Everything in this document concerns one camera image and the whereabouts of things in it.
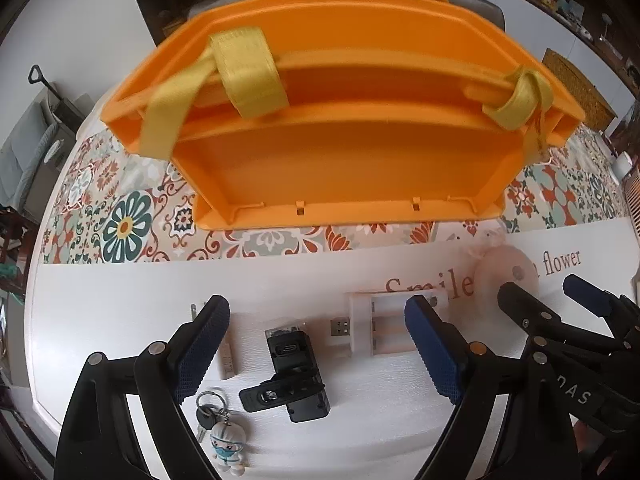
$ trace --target blue gripper pad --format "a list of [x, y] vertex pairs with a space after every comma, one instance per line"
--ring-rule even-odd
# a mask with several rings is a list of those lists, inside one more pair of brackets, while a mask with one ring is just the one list
[[580, 303], [584, 308], [598, 317], [611, 314], [609, 293], [583, 280], [575, 274], [569, 274], [562, 282], [564, 294]]
[[452, 324], [444, 323], [423, 296], [409, 298], [404, 323], [441, 396], [457, 404], [463, 395], [461, 374], [468, 359], [466, 341]]
[[174, 399], [178, 404], [197, 393], [229, 327], [230, 316], [226, 299], [212, 296], [196, 319], [182, 325], [169, 341], [172, 354], [174, 351], [175, 354], [167, 361], [177, 369]]

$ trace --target orange plastic bin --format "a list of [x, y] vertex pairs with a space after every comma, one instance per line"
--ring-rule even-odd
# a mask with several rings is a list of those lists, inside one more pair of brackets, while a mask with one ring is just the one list
[[184, 120], [172, 162], [209, 229], [499, 216], [540, 114], [509, 131], [482, 111], [532, 68], [552, 105], [541, 135], [562, 146], [584, 112], [497, 27], [433, 0], [245, 0], [183, 25], [126, 79], [102, 120], [133, 153], [149, 96], [212, 34], [262, 29], [289, 105], [242, 118], [217, 73]]

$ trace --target woven basket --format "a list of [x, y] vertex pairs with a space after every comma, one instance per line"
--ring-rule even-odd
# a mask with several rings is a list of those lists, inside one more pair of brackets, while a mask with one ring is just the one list
[[617, 117], [596, 87], [567, 58], [548, 48], [542, 63], [566, 86], [587, 115], [584, 124], [596, 132], [605, 131]]

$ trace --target keychain figurine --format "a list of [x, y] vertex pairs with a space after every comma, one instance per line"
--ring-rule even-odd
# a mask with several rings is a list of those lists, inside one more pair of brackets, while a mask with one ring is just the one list
[[241, 426], [226, 420], [217, 423], [211, 430], [211, 443], [216, 451], [214, 466], [222, 472], [229, 471], [234, 476], [244, 474], [240, 451], [246, 444], [246, 435]]

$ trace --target patterned tablecloth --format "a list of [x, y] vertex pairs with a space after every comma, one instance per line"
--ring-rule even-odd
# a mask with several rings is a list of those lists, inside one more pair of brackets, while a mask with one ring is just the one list
[[46, 264], [167, 262], [345, 251], [627, 216], [622, 190], [594, 133], [581, 126], [547, 164], [527, 166], [505, 190], [497, 219], [414, 224], [205, 231], [193, 189], [172, 164], [129, 155], [109, 130], [84, 140], [63, 177], [40, 260]]

